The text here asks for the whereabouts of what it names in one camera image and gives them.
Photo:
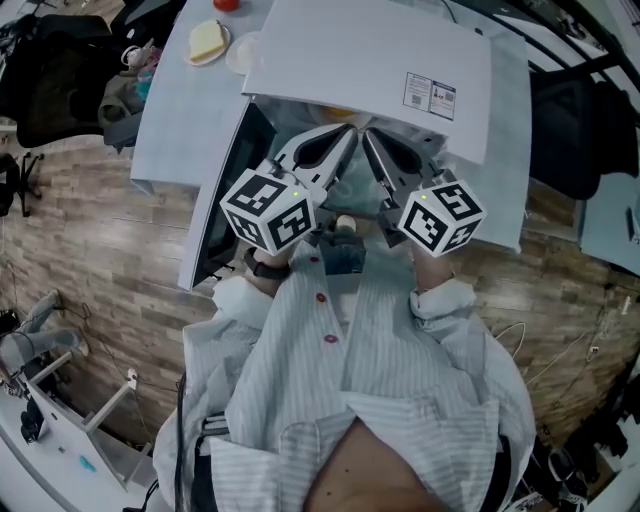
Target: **white button-up shirt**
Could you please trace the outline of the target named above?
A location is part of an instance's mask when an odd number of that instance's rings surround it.
[[[202,420],[224,410],[230,440],[209,439],[220,511],[301,510],[356,418],[456,511],[482,506],[505,436],[510,499],[533,412],[511,356],[473,312],[472,288],[451,279],[418,295],[408,261],[369,251],[343,332],[320,251],[301,243],[291,268],[274,299],[242,277],[219,283],[214,318],[184,330],[185,496]],[[169,503],[175,435],[172,415],[154,454]]]

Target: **white table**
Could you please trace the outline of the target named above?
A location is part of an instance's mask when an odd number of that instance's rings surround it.
[[[188,0],[169,36],[142,115],[133,154],[131,180],[146,193],[153,182],[200,187],[224,165],[227,150],[249,104],[241,94],[244,77],[227,67],[224,56],[202,67],[185,57],[189,33],[218,19],[238,38],[260,30],[270,0],[242,0],[230,14],[211,0]]]
[[[587,201],[580,249],[640,276],[640,245],[629,239],[627,209],[640,194],[640,178],[614,173],[602,176],[596,195]]]

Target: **wooden floor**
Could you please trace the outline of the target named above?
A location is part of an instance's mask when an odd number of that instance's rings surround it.
[[[72,2],[66,10],[109,18],[119,4],[93,0],[80,9]],[[24,152],[15,145],[8,150]],[[196,192],[181,187],[165,187],[155,197],[136,192],[128,179],[130,157],[105,148],[99,137],[68,139],[42,150],[42,201],[31,200],[28,219],[20,216],[16,201],[4,219],[0,306],[15,301],[9,262],[21,313],[52,288],[74,310],[85,302],[92,311],[86,324],[70,314],[56,315],[50,324],[77,326],[92,349],[66,372],[74,405],[84,412],[97,410],[122,384],[120,372],[134,367],[145,381],[138,397],[153,436],[175,406],[175,383],[183,371],[181,329],[214,313],[212,283],[192,293],[176,286]],[[573,208],[571,201],[531,185],[533,218],[570,225]],[[635,304],[640,279],[609,271],[563,240],[524,232],[521,247],[521,254],[514,254],[473,242],[456,252],[456,268],[474,284],[478,312],[494,334],[526,323],[516,357],[525,381],[586,332],[529,385],[538,425],[561,442],[602,403],[613,378],[640,346],[640,305]],[[616,287],[605,294],[609,282]],[[622,316],[627,295],[632,307]],[[500,339],[512,353],[519,329]],[[599,353],[587,362],[592,345]],[[132,441],[146,439],[133,399],[117,409],[107,426]]]

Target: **black chair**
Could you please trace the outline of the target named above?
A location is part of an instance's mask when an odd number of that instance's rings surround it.
[[[29,158],[31,158],[30,153],[22,157],[22,167],[19,167],[18,163],[10,154],[0,154],[0,175],[6,174],[6,183],[0,184],[0,217],[9,214],[9,208],[11,208],[13,204],[14,194],[18,194],[18,197],[20,197],[23,217],[30,215],[26,207],[26,195],[31,194],[36,199],[42,198],[42,196],[38,192],[35,192],[29,185],[29,176],[36,162],[42,160],[44,155],[36,156],[29,164],[29,167],[25,169]]]
[[[638,176],[635,112],[626,93],[576,68],[531,74],[530,172],[573,199],[593,197],[600,176]]]
[[[33,148],[76,135],[103,135],[116,147],[131,145],[137,125],[119,131],[98,122],[107,82],[123,69],[120,55],[55,31],[22,39],[0,79],[0,115],[16,121],[22,147]]]

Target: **white robotic arm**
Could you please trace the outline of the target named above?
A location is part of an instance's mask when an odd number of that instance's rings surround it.
[[[357,141],[352,125],[322,126],[292,138],[255,171],[247,169],[221,201],[236,235],[275,256],[322,232],[334,215],[324,208],[327,191],[346,170]],[[393,132],[367,129],[362,143],[388,196],[378,221],[390,246],[409,237],[439,256],[471,239],[486,212],[464,181]]]

